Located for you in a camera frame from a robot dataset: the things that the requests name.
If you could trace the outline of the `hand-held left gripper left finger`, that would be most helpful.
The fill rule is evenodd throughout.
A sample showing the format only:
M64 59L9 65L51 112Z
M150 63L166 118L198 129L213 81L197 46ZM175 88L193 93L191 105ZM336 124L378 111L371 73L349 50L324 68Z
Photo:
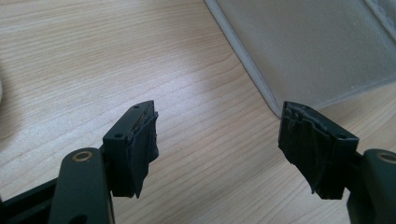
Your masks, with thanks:
M159 157L153 101L130 107L103 137L102 151L112 171L110 189L115 197L140 196L149 164Z

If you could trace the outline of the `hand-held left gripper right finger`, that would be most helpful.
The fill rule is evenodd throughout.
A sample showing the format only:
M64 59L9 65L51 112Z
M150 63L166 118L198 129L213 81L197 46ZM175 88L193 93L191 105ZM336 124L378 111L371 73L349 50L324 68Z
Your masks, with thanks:
M317 110L294 102L283 104L278 147L320 198L343 197L350 166L360 160L358 143L357 136Z

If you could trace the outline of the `grey plastic tray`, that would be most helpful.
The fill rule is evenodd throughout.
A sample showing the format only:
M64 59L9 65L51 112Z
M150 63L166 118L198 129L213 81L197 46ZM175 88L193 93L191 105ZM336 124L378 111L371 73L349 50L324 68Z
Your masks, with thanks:
M396 81L396 0L205 0L274 114Z

